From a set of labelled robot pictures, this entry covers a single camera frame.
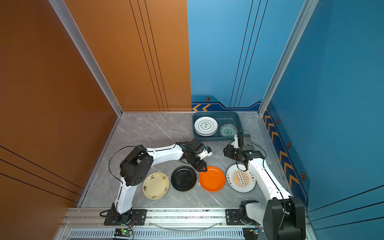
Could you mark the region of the black plate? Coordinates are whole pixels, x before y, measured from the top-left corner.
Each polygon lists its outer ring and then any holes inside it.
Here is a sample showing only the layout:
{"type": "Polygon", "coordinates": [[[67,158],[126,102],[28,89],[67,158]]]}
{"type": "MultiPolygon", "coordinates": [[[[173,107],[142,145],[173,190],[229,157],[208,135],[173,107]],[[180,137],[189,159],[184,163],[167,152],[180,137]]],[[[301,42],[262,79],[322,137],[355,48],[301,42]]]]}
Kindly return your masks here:
{"type": "Polygon", "coordinates": [[[176,168],[171,175],[171,184],[179,192],[191,190],[197,182],[196,171],[189,166],[176,168]]]}

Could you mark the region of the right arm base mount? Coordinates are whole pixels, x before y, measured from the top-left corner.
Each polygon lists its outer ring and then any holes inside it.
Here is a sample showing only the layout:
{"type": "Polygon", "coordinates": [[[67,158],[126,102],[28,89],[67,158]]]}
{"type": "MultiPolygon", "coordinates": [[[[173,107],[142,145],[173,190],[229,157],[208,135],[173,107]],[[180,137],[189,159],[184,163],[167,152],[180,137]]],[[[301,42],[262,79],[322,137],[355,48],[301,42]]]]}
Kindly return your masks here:
{"type": "Polygon", "coordinates": [[[226,214],[226,224],[228,226],[247,225],[241,219],[239,209],[226,209],[225,214],[226,214]]]}

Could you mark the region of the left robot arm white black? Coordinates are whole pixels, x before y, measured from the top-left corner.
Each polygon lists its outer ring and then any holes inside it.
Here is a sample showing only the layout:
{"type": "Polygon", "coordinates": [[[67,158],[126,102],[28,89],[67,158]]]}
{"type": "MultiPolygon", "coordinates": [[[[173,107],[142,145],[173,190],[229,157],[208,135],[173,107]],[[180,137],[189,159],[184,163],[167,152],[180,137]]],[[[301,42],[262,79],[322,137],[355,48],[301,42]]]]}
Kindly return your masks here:
{"type": "Polygon", "coordinates": [[[131,216],[132,202],[136,188],[141,184],[152,166],[168,161],[186,160],[196,171],[208,170],[204,158],[212,155],[212,149],[194,138],[189,142],[176,142],[161,148],[145,148],[143,145],[133,150],[120,163],[120,188],[118,196],[112,204],[112,212],[116,218],[131,216]]]}

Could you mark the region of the sunburst plate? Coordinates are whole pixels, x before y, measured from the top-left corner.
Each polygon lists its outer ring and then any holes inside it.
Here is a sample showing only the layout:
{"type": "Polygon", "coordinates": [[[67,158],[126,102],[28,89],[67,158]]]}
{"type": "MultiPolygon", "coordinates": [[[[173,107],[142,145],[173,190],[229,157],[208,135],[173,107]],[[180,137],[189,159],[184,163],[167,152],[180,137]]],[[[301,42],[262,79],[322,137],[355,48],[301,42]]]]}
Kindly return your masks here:
{"type": "Polygon", "coordinates": [[[246,170],[243,164],[235,163],[226,170],[226,181],[237,193],[247,194],[257,185],[255,177],[246,170]]]}

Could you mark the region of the white plate quatrefoil motif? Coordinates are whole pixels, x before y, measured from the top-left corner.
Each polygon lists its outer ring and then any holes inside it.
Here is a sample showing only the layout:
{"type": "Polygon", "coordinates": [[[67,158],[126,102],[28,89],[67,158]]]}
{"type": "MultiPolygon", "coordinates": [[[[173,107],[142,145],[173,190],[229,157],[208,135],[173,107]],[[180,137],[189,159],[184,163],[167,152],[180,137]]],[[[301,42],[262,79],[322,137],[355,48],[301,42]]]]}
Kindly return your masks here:
{"type": "Polygon", "coordinates": [[[210,137],[218,130],[218,122],[212,117],[198,118],[194,123],[195,132],[203,137],[210,137]]]}

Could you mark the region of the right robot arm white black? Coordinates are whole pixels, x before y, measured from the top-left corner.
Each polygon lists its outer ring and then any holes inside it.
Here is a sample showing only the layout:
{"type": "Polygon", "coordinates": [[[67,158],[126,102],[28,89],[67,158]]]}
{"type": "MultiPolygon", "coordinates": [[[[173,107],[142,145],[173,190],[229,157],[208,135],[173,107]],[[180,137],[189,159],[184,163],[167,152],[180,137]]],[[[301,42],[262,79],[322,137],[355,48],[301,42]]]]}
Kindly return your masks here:
{"type": "Polygon", "coordinates": [[[243,222],[255,222],[269,240],[304,240],[306,234],[305,205],[293,197],[271,172],[265,151],[255,150],[251,136],[237,134],[224,150],[224,156],[243,164],[262,190],[267,206],[257,201],[243,201],[240,205],[243,222]]]}

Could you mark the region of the orange plate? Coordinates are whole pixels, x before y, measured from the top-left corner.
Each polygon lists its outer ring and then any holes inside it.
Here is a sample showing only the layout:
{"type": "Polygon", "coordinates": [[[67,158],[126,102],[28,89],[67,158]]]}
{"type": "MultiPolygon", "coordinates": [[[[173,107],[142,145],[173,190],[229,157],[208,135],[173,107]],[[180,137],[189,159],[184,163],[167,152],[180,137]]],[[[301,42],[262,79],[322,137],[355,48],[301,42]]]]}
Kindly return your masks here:
{"type": "Polygon", "coordinates": [[[199,183],[208,192],[218,192],[225,186],[226,178],[218,167],[209,166],[206,172],[200,172],[199,183]]]}

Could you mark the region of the teal patterned plate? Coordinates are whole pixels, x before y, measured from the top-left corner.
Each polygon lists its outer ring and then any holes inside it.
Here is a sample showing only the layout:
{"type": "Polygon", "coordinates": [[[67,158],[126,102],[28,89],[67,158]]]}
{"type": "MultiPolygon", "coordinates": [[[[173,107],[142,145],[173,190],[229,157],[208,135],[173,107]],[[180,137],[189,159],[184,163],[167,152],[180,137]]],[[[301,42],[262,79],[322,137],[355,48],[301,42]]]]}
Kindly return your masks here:
{"type": "Polygon", "coordinates": [[[223,124],[219,128],[221,137],[231,137],[239,133],[238,128],[234,124],[223,124]]]}

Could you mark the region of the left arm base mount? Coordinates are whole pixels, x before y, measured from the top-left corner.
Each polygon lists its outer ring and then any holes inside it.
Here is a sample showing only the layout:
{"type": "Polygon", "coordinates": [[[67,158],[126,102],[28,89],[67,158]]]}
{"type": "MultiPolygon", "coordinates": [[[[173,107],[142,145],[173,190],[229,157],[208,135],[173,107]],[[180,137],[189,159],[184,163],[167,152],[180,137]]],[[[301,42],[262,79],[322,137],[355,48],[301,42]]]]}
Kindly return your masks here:
{"type": "Polygon", "coordinates": [[[133,209],[124,214],[118,214],[113,210],[108,210],[107,216],[105,217],[105,226],[143,226],[146,221],[147,210],[145,209],[133,209]]]}

